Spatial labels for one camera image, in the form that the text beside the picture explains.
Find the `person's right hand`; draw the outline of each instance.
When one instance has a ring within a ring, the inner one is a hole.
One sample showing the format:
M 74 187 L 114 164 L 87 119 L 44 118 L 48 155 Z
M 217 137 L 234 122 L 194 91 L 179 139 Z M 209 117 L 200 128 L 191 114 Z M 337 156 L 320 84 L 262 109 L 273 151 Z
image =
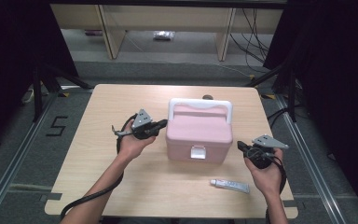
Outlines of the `person's right hand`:
M 131 130 L 131 125 L 133 124 L 133 120 L 128 122 L 125 127 L 125 131 Z M 126 157 L 127 160 L 133 160 L 141 155 L 142 151 L 147 145 L 152 144 L 156 140 L 156 136 L 151 136 L 147 139 L 138 139 L 132 134 L 125 135 L 121 140 L 120 151 L 118 152 L 119 156 Z
M 283 152 L 279 148 L 274 148 L 275 157 L 282 161 Z M 245 164 L 250 170 L 255 186 L 265 197 L 280 195 L 281 171 L 278 166 L 272 163 L 265 169 L 258 169 L 248 158 L 244 158 Z

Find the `black cable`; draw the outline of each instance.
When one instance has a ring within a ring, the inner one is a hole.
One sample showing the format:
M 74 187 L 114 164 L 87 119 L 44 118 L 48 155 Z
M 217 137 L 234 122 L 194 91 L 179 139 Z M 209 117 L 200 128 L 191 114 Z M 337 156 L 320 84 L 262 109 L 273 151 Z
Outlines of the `black cable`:
M 270 158 L 270 157 L 267 157 L 267 158 L 269 160 L 271 160 L 271 162 L 273 162 L 276 166 L 278 166 L 278 169 L 281 172 L 281 184 L 279 186 L 279 193 L 281 194 L 283 189 L 284 189 L 284 186 L 286 185 L 286 180 L 287 180 L 287 175 L 286 175 L 286 171 L 284 170 L 283 163 L 278 157 L 275 157 L 275 156 L 273 157 L 273 159 Z M 269 219 L 269 209 L 267 208 L 267 210 L 266 210 L 266 224 L 270 224 L 270 223 L 271 223 L 271 221 Z
M 246 42 L 249 42 L 248 38 L 246 38 L 246 36 L 245 36 L 243 33 L 241 33 L 241 35 L 242 35 L 242 37 L 246 40 Z M 251 44 L 253 47 L 255 47 L 255 48 L 260 48 L 260 46 L 257 46 L 256 44 L 254 44 L 254 43 L 252 43 L 252 42 L 250 42 L 250 44 Z
M 271 125 L 269 125 L 270 129 L 272 129 L 272 127 L 274 126 L 275 122 L 277 121 L 278 117 L 280 117 L 282 114 L 284 114 L 285 112 L 287 112 L 287 109 L 284 109 L 282 111 L 280 111 L 279 114 L 277 114 L 277 116 L 275 117 L 275 119 L 272 121 Z
M 238 46 L 238 48 L 240 48 L 240 49 L 241 49 L 242 51 L 244 51 L 245 53 L 251 55 L 252 57 L 254 57 L 254 58 L 255 58 L 256 60 L 258 60 L 259 62 L 261 62 L 261 63 L 264 62 L 261 58 L 257 57 L 257 55 L 253 54 L 251 51 L 249 51 L 248 49 L 245 49 L 241 44 L 239 44 L 232 34 L 230 34 L 230 36 L 231 36 L 232 40 L 234 41 L 234 43 Z
M 302 104 L 298 104 L 298 105 L 295 105 L 295 108 L 296 108 L 296 107 L 301 107 L 301 106 L 303 106 L 303 105 L 302 105 Z M 279 117 L 280 115 L 284 114 L 285 112 L 287 112 L 288 110 L 289 110 L 289 109 L 286 107 L 286 108 L 280 109 L 280 110 L 276 111 L 275 113 L 273 113 L 272 115 L 268 116 L 267 119 L 271 119 L 271 118 L 273 118 L 274 116 L 276 116 L 275 119 L 272 121 L 272 123 L 269 125 L 269 127 L 272 128 L 272 126 L 274 126 L 274 124 L 275 124 L 276 120 L 278 119 L 278 117 Z
M 254 35 L 254 36 L 255 36 L 255 39 L 257 40 L 257 43 L 258 43 L 258 47 L 257 47 L 257 48 L 263 49 L 263 47 L 264 47 L 264 48 L 266 48 L 266 50 L 269 50 L 269 48 L 268 48 L 266 45 L 264 45 L 264 44 L 260 41 L 260 39 L 258 38 L 257 23 L 256 23 L 256 18 L 257 18 L 256 9 L 254 8 L 254 25 L 253 25 L 253 26 L 252 26 L 252 24 L 250 23 L 250 21 L 249 21 L 249 19 L 248 19 L 248 16 L 246 15 L 244 9 L 242 9 L 242 13 L 243 13 L 243 15 L 244 15 L 246 21 L 248 22 L 248 25 L 249 25 L 249 27 L 251 28 L 251 31 L 252 31 L 252 32 L 251 32 L 251 38 L 250 38 L 250 40 L 252 39 L 252 35 Z
M 234 41 L 234 43 L 238 46 L 238 48 L 240 48 L 242 51 L 245 52 L 245 61 L 246 61 L 246 65 L 252 69 L 255 72 L 259 72 L 259 73 L 266 73 L 263 71 L 259 71 L 257 69 L 254 69 L 249 63 L 248 63 L 248 54 L 251 55 L 252 57 L 254 57 L 255 59 L 257 59 L 258 61 L 260 61 L 261 63 L 264 63 L 264 61 L 262 59 L 260 59 L 259 57 L 257 57 L 255 54 L 253 54 L 251 51 L 249 51 L 247 48 L 245 49 L 243 46 L 241 46 L 234 38 L 234 36 L 232 36 L 232 34 L 230 34 L 232 40 Z
M 124 129 L 126 128 L 127 124 L 128 124 L 132 119 L 135 119 L 136 116 L 137 116 L 137 114 L 131 116 L 131 117 L 124 123 L 124 126 L 121 128 L 121 131 L 122 131 L 122 132 L 123 132 Z M 123 138 L 123 137 L 119 137 L 119 138 L 117 139 L 117 144 L 116 144 L 116 146 L 117 146 L 117 154 L 118 154 L 118 152 L 120 151 L 120 145 L 121 145 L 121 139 L 122 139 L 122 138 Z M 73 207 L 75 207 L 75 206 L 78 206 L 78 205 L 80 205 L 80 204 L 82 204 L 82 203 L 86 203 L 86 202 L 88 202 L 88 201 L 90 201 L 90 200 L 93 200 L 93 199 L 95 199 L 95 198 L 98 198 L 98 197 L 104 195 L 105 193 L 110 192 L 110 191 L 112 191 L 113 189 L 115 189 L 115 188 L 121 183 L 121 180 L 123 180 L 123 176 L 124 176 L 124 173 L 121 174 L 121 176 L 118 178 L 118 180 L 117 180 L 114 184 L 112 184 L 111 186 L 107 187 L 106 189 L 100 190 L 100 191 L 98 191 L 98 192 L 96 192 L 96 193 L 93 193 L 93 194 L 91 194 L 91 195 L 85 196 L 85 197 L 83 197 L 83 198 L 80 198 L 80 199 L 78 199 L 78 200 L 76 200 L 76 201 L 74 201 L 74 202 L 69 203 L 68 205 L 66 205 L 66 206 L 62 209 L 62 211 L 61 211 L 61 220 L 63 220 L 63 218 L 66 216 L 66 213 L 68 212 L 69 209 L 71 209 L 71 208 L 73 208 Z

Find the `cooler latch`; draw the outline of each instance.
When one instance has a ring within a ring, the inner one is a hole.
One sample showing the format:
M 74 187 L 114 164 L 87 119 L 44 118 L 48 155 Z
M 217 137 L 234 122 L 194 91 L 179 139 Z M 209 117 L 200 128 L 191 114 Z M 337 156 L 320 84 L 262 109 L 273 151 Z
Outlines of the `cooler latch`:
M 191 148 L 191 159 L 205 160 L 206 149 L 205 147 L 193 146 Z

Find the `ointment tube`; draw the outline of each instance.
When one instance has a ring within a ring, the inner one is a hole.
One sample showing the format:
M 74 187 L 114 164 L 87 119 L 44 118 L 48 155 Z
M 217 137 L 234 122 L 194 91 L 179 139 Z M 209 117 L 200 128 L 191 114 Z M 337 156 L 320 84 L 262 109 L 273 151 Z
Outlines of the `ointment tube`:
M 244 193 L 249 193 L 249 185 L 235 182 L 235 181 L 229 181 L 229 180 L 221 180 L 221 179 L 212 179 L 211 184 L 222 189 L 232 189 Z

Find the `black curtain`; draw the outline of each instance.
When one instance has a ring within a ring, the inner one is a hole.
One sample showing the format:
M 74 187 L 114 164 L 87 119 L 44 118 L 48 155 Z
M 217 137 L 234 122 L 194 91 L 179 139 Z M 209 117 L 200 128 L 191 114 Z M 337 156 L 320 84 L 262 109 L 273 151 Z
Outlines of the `black curtain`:
M 309 34 L 302 49 L 305 53 L 296 59 L 296 78 L 302 83 L 312 118 L 358 196 L 358 1 L 320 3 L 328 11 L 321 21 L 315 21 L 316 32 Z M 266 66 L 283 63 L 281 56 L 291 53 L 297 35 L 287 33 L 294 31 L 293 23 L 303 21 L 304 25 L 306 17 L 320 12 L 308 10 L 303 14 L 304 10 L 282 16 Z M 279 74 L 278 85 L 287 86 L 287 78 Z
M 21 104 L 41 63 L 77 77 L 49 3 L 0 0 L 0 130 Z M 56 75 L 48 72 L 47 76 Z

